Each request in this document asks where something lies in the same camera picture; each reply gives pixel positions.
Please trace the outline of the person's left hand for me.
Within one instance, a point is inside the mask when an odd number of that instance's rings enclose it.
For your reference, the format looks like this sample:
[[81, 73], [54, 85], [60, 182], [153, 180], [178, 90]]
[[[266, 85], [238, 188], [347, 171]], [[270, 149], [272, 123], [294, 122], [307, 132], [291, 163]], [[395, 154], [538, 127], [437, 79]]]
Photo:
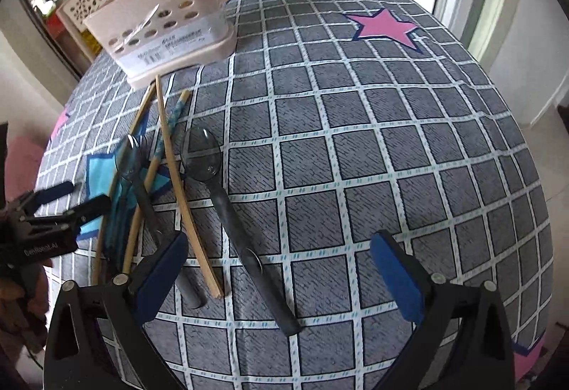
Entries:
[[1, 300], [1, 329], [14, 335], [25, 333], [36, 337], [46, 335], [46, 317], [44, 313], [30, 310], [31, 301], [42, 298], [38, 293], [46, 285], [45, 270], [42, 263], [24, 267], [1, 265], [1, 288], [15, 286], [17, 296], [11, 300]]

